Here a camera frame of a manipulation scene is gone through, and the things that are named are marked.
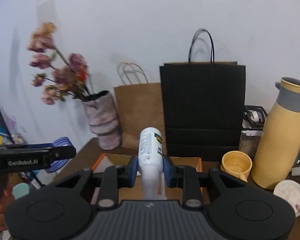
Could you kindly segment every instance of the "wall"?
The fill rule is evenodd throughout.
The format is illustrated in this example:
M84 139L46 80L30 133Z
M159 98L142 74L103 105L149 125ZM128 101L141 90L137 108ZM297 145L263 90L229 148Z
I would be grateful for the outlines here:
M42 21L58 26L56 44L65 54L85 56L96 91L121 84L121 61L140 64L159 81L160 64L187 60L199 27L210 31L216 60L247 66L246 104L269 110L274 82L300 79L300 0L0 0L0 105L30 143L68 136L80 149L94 136L80 101L46 106L42 88L30 85L37 71L25 47ZM195 59L209 60L208 38L202 39Z

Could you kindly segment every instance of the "open box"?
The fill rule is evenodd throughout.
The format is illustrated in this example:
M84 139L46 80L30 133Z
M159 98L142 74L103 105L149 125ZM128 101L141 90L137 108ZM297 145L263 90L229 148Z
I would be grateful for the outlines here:
M93 172L104 172L107 167L112 165L127 165L131 156L130 155L116 155L116 154L106 154L103 153L96 163L93 165ZM202 161L198 157L180 158L180 157L170 157L174 165L187 165L196 168L198 172L202 172ZM182 189L180 188L169 188L164 181L164 188L162 188L162 195L165 195L167 199L178 199L182 202ZM97 200L99 189L97 188L93 197L92 203ZM133 188L120 188L119 189L119 203L121 200L141 200L142 199L142 185L141 176L137 176L136 182Z

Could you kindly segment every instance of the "blue plastic lid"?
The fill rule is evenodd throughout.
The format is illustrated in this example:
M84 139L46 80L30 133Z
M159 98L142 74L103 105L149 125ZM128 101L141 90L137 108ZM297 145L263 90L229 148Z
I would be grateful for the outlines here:
M61 138L55 140L52 144L55 147L58 147L58 146L73 146L68 137L61 137ZM48 169L45 169L45 171L48 172L48 173L55 172L55 171L61 169L64 165L66 165L66 163L68 161L69 161L68 159L67 160L54 161L51 164L51 167L48 168Z

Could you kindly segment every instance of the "wooden table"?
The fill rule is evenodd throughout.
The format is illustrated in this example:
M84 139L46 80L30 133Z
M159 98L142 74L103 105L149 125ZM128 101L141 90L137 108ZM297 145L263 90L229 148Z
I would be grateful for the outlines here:
M98 139L92 138L76 155L76 157L69 162L69 164L55 177L55 180L61 179L71 173L83 169L91 168L92 165L98 160L102 153L123 154L123 155L137 155L138 151L135 149L119 147L114 150L102 150L99 147ZM207 172L210 168L220 167L217 162L202 162L202 171ZM248 178L248 183L256 185L251 177ZM204 192L204 203L207 202L208 196ZM296 218L296 223L290 233L288 240L300 240L300 216Z

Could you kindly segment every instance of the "spray bottle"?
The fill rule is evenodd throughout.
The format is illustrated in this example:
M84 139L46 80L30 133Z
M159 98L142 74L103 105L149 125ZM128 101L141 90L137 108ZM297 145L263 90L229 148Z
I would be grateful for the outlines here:
M143 200L164 199L164 196L158 195L163 171L162 139L158 129L148 127L141 132L138 163Z

